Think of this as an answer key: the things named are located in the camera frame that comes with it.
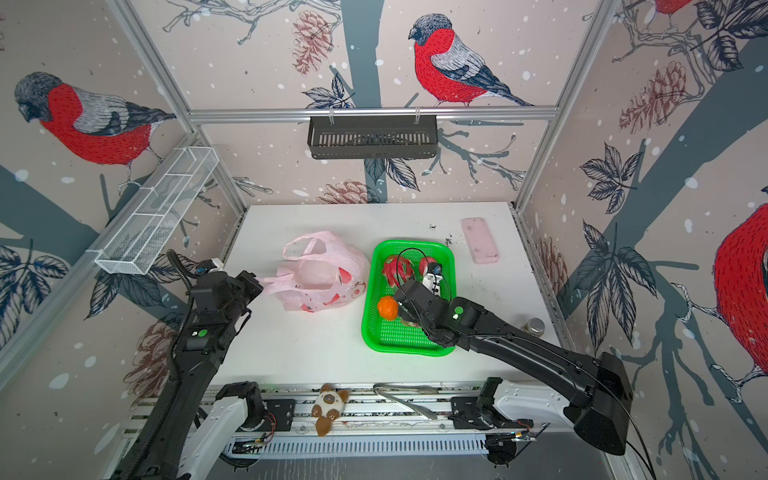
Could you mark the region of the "green plastic basket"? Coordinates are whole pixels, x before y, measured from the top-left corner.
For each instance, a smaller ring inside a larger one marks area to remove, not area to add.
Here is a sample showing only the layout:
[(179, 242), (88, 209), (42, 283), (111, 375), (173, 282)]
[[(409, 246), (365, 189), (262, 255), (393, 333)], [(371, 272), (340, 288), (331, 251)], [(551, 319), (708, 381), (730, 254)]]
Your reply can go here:
[(454, 348), (441, 347), (432, 342), (424, 332), (403, 324), (399, 319), (389, 321), (379, 315), (378, 302), (392, 296), (396, 288), (389, 285), (383, 273), (385, 263), (394, 261), (400, 254), (402, 261), (409, 261), (414, 271), (424, 257), (435, 259), (443, 266), (444, 279), (440, 282), (441, 296), (451, 300), (457, 296), (456, 265), (452, 251), (445, 245), (417, 240), (389, 239), (379, 243), (372, 254), (371, 271), (366, 290), (361, 333), (366, 345), (374, 351), (392, 354), (413, 354), (443, 357)]

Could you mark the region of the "red apple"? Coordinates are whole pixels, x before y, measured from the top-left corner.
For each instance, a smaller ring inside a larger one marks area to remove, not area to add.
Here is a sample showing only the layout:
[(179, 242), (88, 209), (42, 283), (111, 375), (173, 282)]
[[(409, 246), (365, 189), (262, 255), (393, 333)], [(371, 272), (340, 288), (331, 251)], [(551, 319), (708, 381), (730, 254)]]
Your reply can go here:
[(419, 273), (425, 275), (428, 271), (428, 267), (431, 263), (436, 263), (436, 260), (432, 257), (424, 257), (419, 263)]

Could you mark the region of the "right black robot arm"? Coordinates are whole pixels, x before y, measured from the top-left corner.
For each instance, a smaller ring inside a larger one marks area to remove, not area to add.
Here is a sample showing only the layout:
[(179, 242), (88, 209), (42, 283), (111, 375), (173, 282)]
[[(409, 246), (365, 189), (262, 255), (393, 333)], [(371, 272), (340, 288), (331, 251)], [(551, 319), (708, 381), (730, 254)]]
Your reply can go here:
[(401, 316), (416, 321), (434, 343), (490, 356), (551, 387), (568, 401), (563, 413), (582, 440), (608, 454), (626, 453), (633, 394), (615, 355), (595, 358), (558, 347), (464, 297), (436, 296), (414, 279), (394, 300)]

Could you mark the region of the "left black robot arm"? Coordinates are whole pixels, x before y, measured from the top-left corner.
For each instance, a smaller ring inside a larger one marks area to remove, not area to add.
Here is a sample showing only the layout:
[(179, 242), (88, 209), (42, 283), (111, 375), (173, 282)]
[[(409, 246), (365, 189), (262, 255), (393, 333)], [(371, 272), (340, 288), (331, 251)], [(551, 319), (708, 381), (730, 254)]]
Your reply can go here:
[(238, 428), (256, 428), (267, 417), (257, 383), (239, 382), (224, 386), (201, 425), (194, 424), (206, 390), (250, 319), (250, 304), (263, 291), (256, 276), (242, 271), (231, 277), (212, 260), (188, 271), (175, 251), (166, 256), (187, 288), (187, 310), (167, 352), (168, 381), (115, 479), (204, 479)]

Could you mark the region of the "orange carrot piece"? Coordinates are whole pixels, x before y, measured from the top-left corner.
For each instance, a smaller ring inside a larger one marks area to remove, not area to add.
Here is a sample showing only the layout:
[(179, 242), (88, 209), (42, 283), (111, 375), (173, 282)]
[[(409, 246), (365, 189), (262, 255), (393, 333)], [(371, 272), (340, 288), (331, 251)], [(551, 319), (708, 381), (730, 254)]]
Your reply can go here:
[(394, 321), (399, 317), (399, 304), (392, 296), (381, 297), (377, 310), (381, 318)]

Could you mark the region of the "pink plastic bag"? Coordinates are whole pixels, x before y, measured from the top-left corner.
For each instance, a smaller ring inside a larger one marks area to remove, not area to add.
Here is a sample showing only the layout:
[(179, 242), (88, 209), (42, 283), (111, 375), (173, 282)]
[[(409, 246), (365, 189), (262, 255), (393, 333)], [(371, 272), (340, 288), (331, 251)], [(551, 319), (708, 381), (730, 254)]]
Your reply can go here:
[(363, 296), (370, 268), (360, 249), (330, 231), (319, 231), (288, 242), (275, 275), (259, 282), (263, 293), (275, 296), (285, 310), (316, 313)]

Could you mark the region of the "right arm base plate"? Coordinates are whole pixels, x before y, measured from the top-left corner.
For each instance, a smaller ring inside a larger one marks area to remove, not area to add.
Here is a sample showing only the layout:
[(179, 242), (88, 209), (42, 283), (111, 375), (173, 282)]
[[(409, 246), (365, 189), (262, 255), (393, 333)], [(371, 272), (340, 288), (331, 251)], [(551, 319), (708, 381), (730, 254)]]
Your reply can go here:
[(480, 405), (478, 397), (452, 397), (448, 419), (456, 430), (488, 431), (495, 429), (523, 429), (534, 427), (532, 419), (508, 419), (495, 407)]

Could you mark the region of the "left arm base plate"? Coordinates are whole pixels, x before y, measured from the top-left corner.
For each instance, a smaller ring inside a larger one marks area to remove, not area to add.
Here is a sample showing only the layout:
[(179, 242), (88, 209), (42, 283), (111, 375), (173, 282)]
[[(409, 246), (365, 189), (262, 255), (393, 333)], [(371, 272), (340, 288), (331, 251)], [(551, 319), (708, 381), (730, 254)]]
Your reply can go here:
[(296, 401), (287, 398), (266, 399), (263, 401), (265, 415), (253, 428), (255, 432), (289, 432), (295, 416)]

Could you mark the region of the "red fruit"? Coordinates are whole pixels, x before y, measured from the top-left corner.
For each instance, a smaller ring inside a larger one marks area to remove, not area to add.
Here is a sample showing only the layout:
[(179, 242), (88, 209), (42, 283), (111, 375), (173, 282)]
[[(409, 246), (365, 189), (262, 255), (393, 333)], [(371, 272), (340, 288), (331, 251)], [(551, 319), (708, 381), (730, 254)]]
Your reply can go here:
[(384, 261), (382, 274), (390, 287), (398, 288), (414, 276), (414, 270), (409, 260), (402, 255), (391, 255)]

